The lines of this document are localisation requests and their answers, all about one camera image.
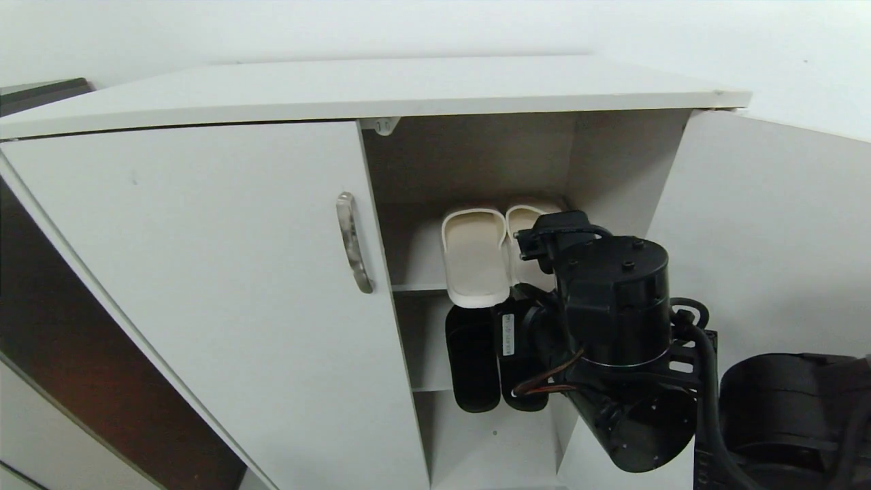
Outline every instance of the cabinet door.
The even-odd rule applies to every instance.
[[[672,296],[711,310],[719,372],[767,352],[871,352],[871,143],[730,112],[695,112],[647,238],[669,253]],[[624,473],[578,423],[571,488],[692,488],[692,443]]]
[[[64,258],[264,481],[429,487],[356,123],[2,149],[4,176]],[[348,266],[344,192],[371,294]]]

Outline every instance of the black cable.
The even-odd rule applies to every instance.
[[[717,377],[717,353],[713,349],[711,339],[708,338],[704,330],[691,323],[681,322],[678,325],[684,329],[684,333],[695,341],[696,350],[700,353],[701,359],[701,376],[702,388],[699,389],[701,395],[701,410],[702,410],[702,425],[705,428],[707,443],[711,447],[714,460],[719,464],[720,468],[726,472],[726,475],[740,488],[746,490],[765,490],[763,486],[738,466],[738,463],[732,458],[729,449],[726,448],[726,442],[723,440],[723,434],[719,429],[719,378]]]
[[[669,303],[672,305],[672,311],[674,311],[675,306],[686,306],[698,311],[699,320],[695,322],[695,325],[702,330],[707,326],[708,321],[711,320],[711,312],[708,311],[708,308],[702,302],[688,297],[674,297],[669,299]]]
[[[859,404],[850,412],[850,418],[841,433],[841,443],[838,445],[838,456],[832,466],[832,476],[826,490],[843,490],[853,481],[856,460],[859,458],[859,446],[865,439],[865,431],[871,422],[871,393],[867,393]]]

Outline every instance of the metal handle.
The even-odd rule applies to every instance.
[[[335,210],[339,215],[341,239],[345,242],[345,254],[348,255],[348,264],[354,271],[354,280],[357,281],[357,287],[360,288],[360,291],[369,294],[373,290],[372,280],[369,279],[366,266],[363,265],[360,240],[357,238],[357,227],[354,224],[354,195],[349,192],[339,194]]]

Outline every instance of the cable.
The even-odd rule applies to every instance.
[[[554,376],[556,374],[559,374],[562,371],[565,371],[569,366],[576,363],[577,360],[580,359],[583,354],[584,354],[584,348],[581,347],[580,349],[577,350],[577,352],[575,352],[575,355],[572,356],[568,361],[565,361],[564,363],[560,364],[559,366],[557,366],[549,371],[545,371],[541,374],[533,376],[532,378],[529,378],[526,381],[523,381],[519,385],[515,386],[514,389],[511,390],[511,396],[522,397],[523,395],[529,394],[531,390],[533,390],[534,388],[537,388],[544,381],[547,381],[547,378],[550,378],[551,376]]]
[[[850,412],[850,418],[841,433],[838,456],[832,466],[832,476],[826,490],[843,490],[853,481],[859,445],[865,439],[865,427],[871,422],[871,393],[867,393]]]
[[[717,353],[713,349],[711,339],[708,338],[704,330],[692,323],[680,322],[678,325],[684,329],[684,332],[696,342],[696,350],[701,354],[701,376],[703,378],[702,387],[699,389],[701,395],[702,409],[702,424],[705,428],[707,443],[711,447],[714,460],[717,461],[720,467],[726,472],[726,475],[734,483],[740,485],[746,490],[765,490],[755,480],[750,478],[744,470],[738,466],[738,463],[732,458],[726,442],[723,440],[723,434],[719,430],[719,408],[717,400],[719,399],[719,378],[717,377],[716,359]]]
[[[707,326],[708,321],[711,319],[711,312],[708,311],[708,308],[703,303],[694,299],[688,297],[674,297],[669,299],[669,303],[672,304],[672,311],[674,311],[675,306],[685,306],[698,311],[699,320],[695,325],[702,330]]]

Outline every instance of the label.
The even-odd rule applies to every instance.
[[[514,314],[502,315],[502,355],[514,355]]]

